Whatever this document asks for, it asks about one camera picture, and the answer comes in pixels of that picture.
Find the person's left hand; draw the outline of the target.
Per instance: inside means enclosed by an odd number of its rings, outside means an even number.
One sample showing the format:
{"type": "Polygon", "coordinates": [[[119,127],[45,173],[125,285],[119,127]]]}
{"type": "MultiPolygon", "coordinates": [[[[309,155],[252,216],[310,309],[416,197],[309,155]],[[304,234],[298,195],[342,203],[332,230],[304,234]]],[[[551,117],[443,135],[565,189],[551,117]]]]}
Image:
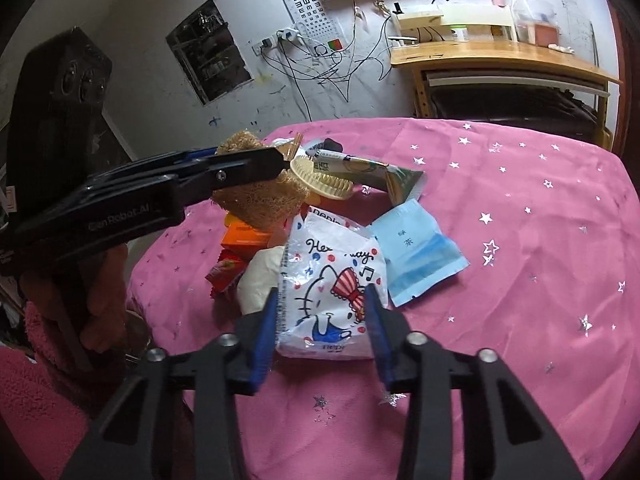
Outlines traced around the person's left hand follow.
{"type": "MultiPolygon", "coordinates": [[[[85,293],[90,320],[80,332],[79,341],[87,350],[103,353],[119,346],[125,339],[127,286],[124,271],[127,258],[126,244],[109,249],[85,293]]],[[[20,278],[20,285],[43,318],[61,322],[66,309],[51,280],[30,272],[20,278]]]]}

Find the pink sleeve forearm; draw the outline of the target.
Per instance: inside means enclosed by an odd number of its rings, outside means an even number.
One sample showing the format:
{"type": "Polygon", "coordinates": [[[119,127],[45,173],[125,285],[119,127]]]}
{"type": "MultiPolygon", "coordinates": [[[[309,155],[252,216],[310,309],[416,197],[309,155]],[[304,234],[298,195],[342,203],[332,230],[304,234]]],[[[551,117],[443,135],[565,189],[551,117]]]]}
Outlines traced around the pink sleeve forearm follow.
{"type": "Polygon", "coordinates": [[[31,302],[26,333],[33,361],[21,350],[1,349],[1,419],[27,465],[43,479],[57,479],[85,437],[89,417],[55,385],[66,362],[54,343],[55,327],[31,302]]]}

